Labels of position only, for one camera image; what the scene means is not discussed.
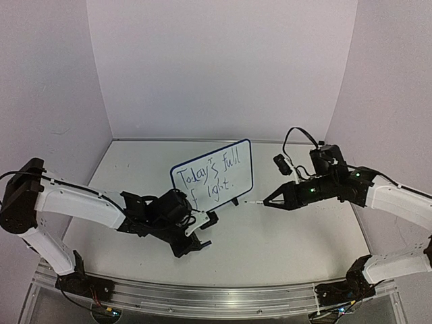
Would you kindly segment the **white whiteboard marker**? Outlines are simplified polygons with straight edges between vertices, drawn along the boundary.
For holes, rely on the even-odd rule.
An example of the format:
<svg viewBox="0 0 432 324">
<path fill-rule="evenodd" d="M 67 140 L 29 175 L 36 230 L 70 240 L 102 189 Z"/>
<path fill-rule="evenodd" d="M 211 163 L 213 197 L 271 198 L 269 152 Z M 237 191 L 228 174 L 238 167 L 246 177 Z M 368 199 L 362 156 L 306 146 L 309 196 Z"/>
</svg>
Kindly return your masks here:
<svg viewBox="0 0 432 324">
<path fill-rule="evenodd" d="M 252 204 L 252 205 L 265 206 L 265 204 L 264 204 L 264 202 L 262 200 L 245 200 L 244 204 Z"/>
</svg>

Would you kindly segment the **blue framed whiteboard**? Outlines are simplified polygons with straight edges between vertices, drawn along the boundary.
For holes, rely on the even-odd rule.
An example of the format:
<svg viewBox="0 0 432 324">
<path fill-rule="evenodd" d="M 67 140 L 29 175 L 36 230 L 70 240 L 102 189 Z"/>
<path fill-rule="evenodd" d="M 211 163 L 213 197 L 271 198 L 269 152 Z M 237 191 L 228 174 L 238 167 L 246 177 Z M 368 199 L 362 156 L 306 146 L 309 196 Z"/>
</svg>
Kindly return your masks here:
<svg viewBox="0 0 432 324">
<path fill-rule="evenodd" d="M 170 177 L 193 209 L 212 211 L 253 189 L 251 142 L 243 139 L 175 165 Z"/>
</svg>

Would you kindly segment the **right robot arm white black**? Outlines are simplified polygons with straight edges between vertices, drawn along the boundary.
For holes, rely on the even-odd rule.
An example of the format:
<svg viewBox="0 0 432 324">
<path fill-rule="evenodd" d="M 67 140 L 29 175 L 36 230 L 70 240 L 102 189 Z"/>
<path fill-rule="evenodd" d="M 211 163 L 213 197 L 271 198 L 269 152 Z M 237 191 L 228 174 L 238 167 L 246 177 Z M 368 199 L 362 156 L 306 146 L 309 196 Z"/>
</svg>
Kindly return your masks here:
<svg viewBox="0 0 432 324">
<path fill-rule="evenodd" d="M 315 174 L 307 180 L 282 184 L 264 199 L 266 207 L 293 211 L 336 198 L 362 208 L 385 211 L 426 230 L 431 229 L 431 195 L 401 185 L 380 171 L 348 165 L 337 145 L 309 153 Z M 414 273 L 431 271 L 431 241 L 385 255 L 362 256 L 346 274 L 355 288 Z"/>
</svg>

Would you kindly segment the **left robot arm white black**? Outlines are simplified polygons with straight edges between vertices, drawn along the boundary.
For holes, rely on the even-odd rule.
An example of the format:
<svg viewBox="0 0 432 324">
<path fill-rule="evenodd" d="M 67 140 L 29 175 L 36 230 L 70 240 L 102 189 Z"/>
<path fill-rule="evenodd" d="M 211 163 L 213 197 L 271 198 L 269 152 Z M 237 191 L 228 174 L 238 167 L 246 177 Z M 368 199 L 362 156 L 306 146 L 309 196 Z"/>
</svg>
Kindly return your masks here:
<svg viewBox="0 0 432 324">
<path fill-rule="evenodd" d="M 1 201 L 1 227 L 21 237 L 77 294 L 86 293 L 91 285 L 84 261 L 78 251 L 49 233 L 43 213 L 84 219 L 141 238 L 152 235 L 168 243 L 177 258 L 211 244 L 195 234 L 210 222 L 209 214 L 193 208 L 178 189 L 160 197 L 97 190 L 49 175 L 39 158 L 1 178 L 8 179 Z"/>
</svg>

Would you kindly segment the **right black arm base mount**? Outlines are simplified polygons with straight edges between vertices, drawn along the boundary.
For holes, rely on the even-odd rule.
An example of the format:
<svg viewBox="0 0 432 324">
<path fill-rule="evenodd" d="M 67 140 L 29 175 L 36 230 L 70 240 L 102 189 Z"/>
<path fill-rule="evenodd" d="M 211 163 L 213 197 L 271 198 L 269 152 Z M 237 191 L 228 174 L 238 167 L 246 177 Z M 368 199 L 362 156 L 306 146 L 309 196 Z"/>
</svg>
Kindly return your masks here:
<svg viewBox="0 0 432 324">
<path fill-rule="evenodd" d="M 315 287 L 320 306 L 332 306 L 375 295 L 375 288 L 364 277 L 351 277 L 333 283 L 321 283 Z"/>
</svg>

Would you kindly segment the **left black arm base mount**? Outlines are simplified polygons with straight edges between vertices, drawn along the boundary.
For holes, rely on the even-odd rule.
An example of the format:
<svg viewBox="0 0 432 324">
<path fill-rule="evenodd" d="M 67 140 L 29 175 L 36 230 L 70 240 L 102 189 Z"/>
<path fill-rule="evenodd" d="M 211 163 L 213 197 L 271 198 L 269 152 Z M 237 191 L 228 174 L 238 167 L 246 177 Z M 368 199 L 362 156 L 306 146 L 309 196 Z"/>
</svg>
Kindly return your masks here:
<svg viewBox="0 0 432 324">
<path fill-rule="evenodd" d="M 109 302 L 113 295 L 114 281 L 87 275 L 84 270 L 75 268 L 71 273 L 57 277 L 55 287 L 64 292 L 92 298 L 95 302 Z"/>
</svg>

